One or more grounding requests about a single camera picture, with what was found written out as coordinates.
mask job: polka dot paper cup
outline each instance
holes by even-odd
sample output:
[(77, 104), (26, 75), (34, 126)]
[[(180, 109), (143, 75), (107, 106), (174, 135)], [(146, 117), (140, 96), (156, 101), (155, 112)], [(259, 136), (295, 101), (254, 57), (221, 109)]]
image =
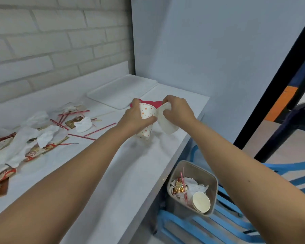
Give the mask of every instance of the polka dot paper cup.
[[(140, 113), (141, 113), (141, 118), (146, 119), (151, 116), (156, 116), (157, 114), (157, 109), (146, 103), (140, 103)], [(153, 128), (153, 125), (149, 125), (148, 127), (144, 128), (140, 133), (137, 134), (142, 139), (149, 139), (150, 138), (150, 132)]]

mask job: left arm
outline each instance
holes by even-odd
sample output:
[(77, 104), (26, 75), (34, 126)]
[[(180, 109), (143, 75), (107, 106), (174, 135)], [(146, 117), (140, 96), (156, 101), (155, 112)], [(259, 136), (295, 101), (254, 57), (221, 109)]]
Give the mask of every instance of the left arm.
[(0, 244), (59, 243), (84, 209), (119, 147), (144, 127), (133, 100), (116, 127), (47, 175), (0, 214)]

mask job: finger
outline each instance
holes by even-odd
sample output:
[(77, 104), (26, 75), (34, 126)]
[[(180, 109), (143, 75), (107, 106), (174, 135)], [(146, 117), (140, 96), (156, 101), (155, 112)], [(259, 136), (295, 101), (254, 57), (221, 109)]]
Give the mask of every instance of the finger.
[(138, 98), (134, 98), (134, 99), (132, 100), (132, 106), (133, 106), (134, 108), (139, 109), (139, 108), (140, 108), (140, 107), (139, 107), (139, 104), (140, 104), (140, 101), (139, 101)]
[(164, 111), (163, 111), (163, 115), (165, 116), (165, 118), (166, 118), (167, 120), (170, 119), (171, 113), (172, 113), (171, 110), (164, 110)]
[(163, 104), (164, 104), (164, 103), (167, 103), (167, 102), (172, 103), (174, 98), (175, 98), (175, 97), (174, 97), (173, 95), (167, 95), (167, 96), (163, 99)]
[(156, 121), (157, 121), (157, 117), (156, 116), (151, 116), (151, 117), (149, 117), (147, 119), (142, 119), (142, 122), (144, 123), (145, 127), (153, 124)]

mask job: orange panel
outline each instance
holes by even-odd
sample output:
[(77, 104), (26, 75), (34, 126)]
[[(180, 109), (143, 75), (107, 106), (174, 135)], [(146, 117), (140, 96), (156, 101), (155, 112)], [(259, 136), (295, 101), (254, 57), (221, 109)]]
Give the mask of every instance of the orange panel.
[(265, 120), (274, 122), (289, 101), (293, 98), (296, 91), (297, 87), (287, 86), (284, 92), (278, 98), (277, 102), (274, 104), (274, 106), (272, 106), (271, 110), (265, 117)]

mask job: hand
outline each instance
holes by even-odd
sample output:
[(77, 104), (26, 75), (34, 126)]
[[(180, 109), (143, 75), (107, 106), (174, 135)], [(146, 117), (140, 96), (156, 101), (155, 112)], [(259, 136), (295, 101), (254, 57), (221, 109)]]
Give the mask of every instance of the hand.
[(171, 123), (185, 130), (189, 124), (196, 121), (193, 111), (184, 98), (168, 95), (164, 98), (163, 104), (166, 102), (171, 103), (172, 110), (164, 110), (163, 115)]
[(132, 101), (132, 108), (126, 110), (125, 114), (116, 125), (116, 127), (125, 134), (127, 139), (157, 121), (157, 117), (155, 116), (151, 116), (147, 119), (142, 119), (140, 115), (139, 104), (139, 99), (134, 98)]

